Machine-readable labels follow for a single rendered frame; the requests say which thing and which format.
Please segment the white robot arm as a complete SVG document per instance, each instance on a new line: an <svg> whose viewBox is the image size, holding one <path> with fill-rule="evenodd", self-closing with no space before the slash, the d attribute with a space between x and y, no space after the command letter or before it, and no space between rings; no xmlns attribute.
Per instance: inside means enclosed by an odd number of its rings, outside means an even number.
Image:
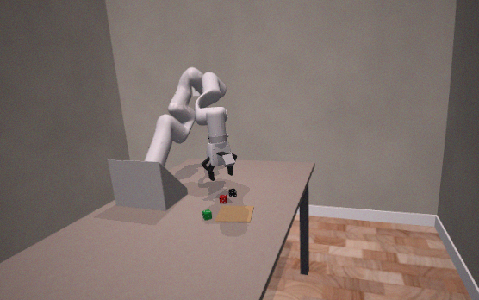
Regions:
<svg viewBox="0 0 479 300"><path fill-rule="evenodd" d="M191 86L201 94L196 100L195 111L189 106ZM162 115L158 119L145 161L157 161L165 166L172 141L183 143L195 121L201 126L208 125L209 142L226 141L229 136L226 134L226 109L205 108L224 97L226 91L226 86L212 72L203 75L194 67L187 69L180 78L177 91L168 107L169 113L177 120L169 115Z"/></svg>

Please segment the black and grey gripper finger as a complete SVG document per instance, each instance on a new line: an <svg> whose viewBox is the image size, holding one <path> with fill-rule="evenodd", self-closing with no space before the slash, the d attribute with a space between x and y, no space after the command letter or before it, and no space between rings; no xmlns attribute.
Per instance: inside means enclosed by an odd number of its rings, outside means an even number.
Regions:
<svg viewBox="0 0 479 300"><path fill-rule="evenodd" d="M232 155L233 155L234 161L236 161L237 155L235 155L235 154L232 154ZM227 172L228 172L229 175L233 176L233 166L228 166L227 167Z"/></svg>
<svg viewBox="0 0 479 300"><path fill-rule="evenodd" d="M206 164L210 161L209 159L209 156L202 162L202 166L204 167L204 169L206 169L208 171L208 176L209 178L212 180L212 181L215 181L215 175L214 175L214 166L211 166L211 163L209 164L209 166L207 167Z"/></svg>

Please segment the tan flat mat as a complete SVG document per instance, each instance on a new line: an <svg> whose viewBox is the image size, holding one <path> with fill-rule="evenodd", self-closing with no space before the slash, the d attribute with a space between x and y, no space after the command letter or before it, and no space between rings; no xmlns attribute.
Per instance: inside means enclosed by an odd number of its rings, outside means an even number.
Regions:
<svg viewBox="0 0 479 300"><path fill-rule="evenodd" d="M215 222L251 222L254 206L221 206Z"/></svg>

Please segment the green die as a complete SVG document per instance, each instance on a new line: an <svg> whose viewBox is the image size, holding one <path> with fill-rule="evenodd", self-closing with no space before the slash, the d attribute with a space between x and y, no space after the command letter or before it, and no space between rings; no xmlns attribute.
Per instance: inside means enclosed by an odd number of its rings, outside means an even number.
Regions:
<svg viewBox="0 0 479 300"><path fill-rule="evenodd" d="M212 212L209 209L204 210L202 212L202 217L204 218L205 221L209 220L209 219L212 219Z"/></svg>

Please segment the black die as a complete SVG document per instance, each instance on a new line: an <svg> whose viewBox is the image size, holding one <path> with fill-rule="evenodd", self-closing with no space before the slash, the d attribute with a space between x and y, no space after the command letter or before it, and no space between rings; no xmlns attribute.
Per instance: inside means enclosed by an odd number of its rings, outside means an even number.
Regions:
<svg viewBox="0 0 479 300"><path fill-rule="evenodd" d="M237 192L235 189L230 189L229 191L229 196L230 197L237 197Z"/></svg>

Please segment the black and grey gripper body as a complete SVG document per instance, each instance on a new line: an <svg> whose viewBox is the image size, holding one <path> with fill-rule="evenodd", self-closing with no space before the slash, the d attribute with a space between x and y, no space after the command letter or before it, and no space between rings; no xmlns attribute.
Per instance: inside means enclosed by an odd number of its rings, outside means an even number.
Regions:
<svg viewBox="0 0 479 300"><path fill-rule="evenodd" d="M207 144L207 157L209 156L211 166L221 166L223 165L221 161L221 156L216 154L218 152L231 153L230 146L228 141L223 141L219 143ZM208 165L210 164L208 163Z"/></svg>

